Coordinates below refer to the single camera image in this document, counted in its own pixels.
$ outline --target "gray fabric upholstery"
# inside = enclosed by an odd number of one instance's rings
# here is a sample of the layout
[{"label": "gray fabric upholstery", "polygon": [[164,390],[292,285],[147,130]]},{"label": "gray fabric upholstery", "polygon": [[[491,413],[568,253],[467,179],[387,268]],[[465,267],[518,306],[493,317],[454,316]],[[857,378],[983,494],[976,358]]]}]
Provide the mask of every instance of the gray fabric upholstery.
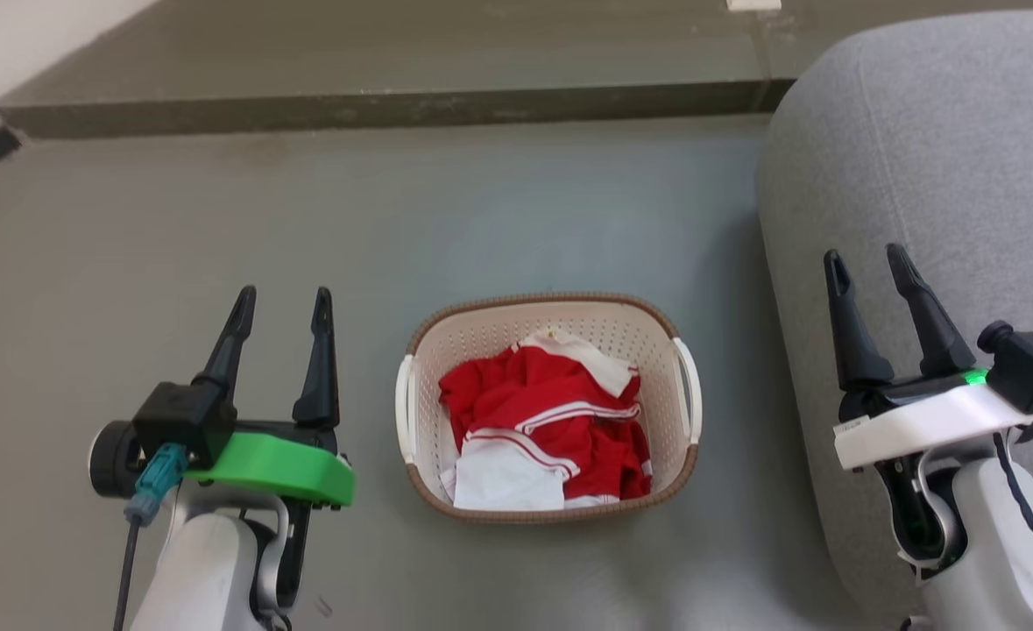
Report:
[{"label": "gray fabric upholstery", "polygon": [[[873,471],[840,470],[821,258],[838,248],[898,375],[920,348],[884,245],[900,241],[965,339],[1033,327],[1033,11],[917,21],[833,48],[776,113],[758,172],[765,252],[834,563],[885,619],[916,613]],[[1033,443],[1016,448],[1033,472]]]}]

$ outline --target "basket handle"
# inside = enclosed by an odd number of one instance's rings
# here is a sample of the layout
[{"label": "basket handle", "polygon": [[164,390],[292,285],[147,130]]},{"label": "basket handle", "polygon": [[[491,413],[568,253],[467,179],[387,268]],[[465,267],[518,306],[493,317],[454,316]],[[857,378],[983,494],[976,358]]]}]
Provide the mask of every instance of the basket handle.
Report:
[{"label": "basket handle", "polygon": [[396,376],[396,434],[400,436],[400,452],[408,465],[415,463],[415,410],[411,399],[411,362],[413,355],[404,356],[400,374]]},{"label": "basket handle", "polygon": [[692,444],[699,444],[699,435],[703,432],[703,388],[699,385],[699,369],[695,368],[695,359],[688,350],[688,345],[681,339],[672,339],[676,355],[680,358],[680,367],[688,375],[688,397],[691,404],[691,425],[685,428]]}]

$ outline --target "laundry basket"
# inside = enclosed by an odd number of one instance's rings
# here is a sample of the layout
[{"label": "laundry basket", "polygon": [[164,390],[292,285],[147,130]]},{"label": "laundry basket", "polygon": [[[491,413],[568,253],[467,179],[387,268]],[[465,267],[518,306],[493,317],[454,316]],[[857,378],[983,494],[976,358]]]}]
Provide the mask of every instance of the laundry basket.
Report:
[{"label": "laundry basket", "polygon": [[[499,354],[549,326],[583,337],[605,355],[638,368],[638,420],[649,439],[651,495],[559,511],[456,508],[439,479],[458,460],[447,411],[439,403],[439,379],[465,360]],[[437,510],[472,523],[559,523],[656,506],[672,498],[695,470],[702,420],[699,373],[676,327],[653,305],[620,294],[516,295],[445,309],[415,333],[396,379],[396,428],[407,475]]]}]

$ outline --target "brown basket rim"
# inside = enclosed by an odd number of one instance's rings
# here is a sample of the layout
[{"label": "brown basket rim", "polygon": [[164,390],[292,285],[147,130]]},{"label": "brown basket rim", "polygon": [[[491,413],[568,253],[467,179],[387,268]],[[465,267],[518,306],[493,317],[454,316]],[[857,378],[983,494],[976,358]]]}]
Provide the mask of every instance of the brown basket rim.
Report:
[{"label": "brown basket rim", "polygon": [[628,304],[629,307],[636,307],[641,311],[648,312],[650,316],[653,316],[660,323],[660,326],[664,328],[669,339],[677,339],[680,337],[679,332],[676,330],[672,321],[667,319],[660,309],[656,309],[654,305],[646,303],[646,301],[640,298],[635,298],[635,296],[624,294],[624,292],[528,292],[528,294],[516,294],[508,296],[500,296],[500,298],[484,298],[472,301],[472,303],[456,304],[453,307],[446,307],[445,309],[436,312],[433,316],[430,316],[424,323],[419,324],[415,328],[415,335],[411,338],[411,344],[407,345],[407,354],[414,355],[415,351],[418,350],[418,345],[424,341],[424,336],[428,334],[431,328],[442,320],[447,319],[449,316],[459,315],[459,313],[467,313],[469,311],[480,311],[482,309],[495,309],[497,307],[512,307],[515,304],[536,304],[536,303],[608,303],[608,304]]},{"label": "brown basket rim", "polygon": [[[424,323],[419,324],[416,328],[415,335],[411,338],[411,344],[407,345],[407,354],[414,355],[415,351],[418,349],[419,343],[424,340],[424,336],[431,330],[432,327],[449,316],[459,315],[459,313],[465,313],[469,311],[478,311],[481,309],[492,309],[496,307],[510,307],[513,304],[536,304],[536,303],[608,303],[608,304],[628,304],[631,307],[636,307],[645,312],[648,312],[650,316],[653,316],[667,333],[669,339],[677,339],[680,334],[677,332],[676,326],[674,326],[672,321],[667,319],[659,309],[656,309],[654,305],[646,303],[646,301],[640,298],[635,298],[635,296],[628,294],[621,294],[620,292],[531,292],[531,294],[519,294],[501,296],[501,298],[484,298],[473,301],[473,303],[456,304],[453,307],[447,307],[439,312],[436,312],[433,316],[430,316]],[[415,491],[424,498],[425,502],[430,504],[435,510],[442,512],[442,514],[451,516],[451,518],[457,518],[464,520],[465,523],[471,524],[561,524],[567,523],[568,520],[581,520],[588,518],[604,518],[608,515],[617,514],[628,514],[629,512],[638,512],[645,510],[645,508],[650,508],[657,506],[657,504],[663,504],[670,500],[677,493],[688,483],[688,478],[691,477],[692,472],[695,471],[695,461],[699,456],[699,444],[689,444],[688,452],[684,456],[684,466],[680,468],[680,473],[677,474],[676,479],[672,483],[669,483],[666,488],[660,493],[655,493],[655,495],[648,495],[645,498],[637,498],[635,500],[625,500],[624,502],[618,502],[616,504],[604,504],[604,506],[588,506],[583,508],[563,508],[561,511],[467,511],[464,508],[456,508],[449,506],[449,504],[437,499],[431,490],[427,487],[424,483],[424,476],[419,474],[418,467],[414,464],[407,465],[407,475],[411,478],[411,484],[415,487]]]}]

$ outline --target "folded garment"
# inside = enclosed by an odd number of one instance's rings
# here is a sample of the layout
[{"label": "folded garment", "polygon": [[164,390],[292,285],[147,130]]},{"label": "folded garment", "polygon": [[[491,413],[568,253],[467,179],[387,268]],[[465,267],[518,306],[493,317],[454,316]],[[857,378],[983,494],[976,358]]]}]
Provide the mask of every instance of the folded garment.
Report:
[{"label": "folded garment", "polygon": [[640,378],[627,361],[546,332],[439,385],[461,453],[441,476],[456,507],[557,510],[649,494]]}]

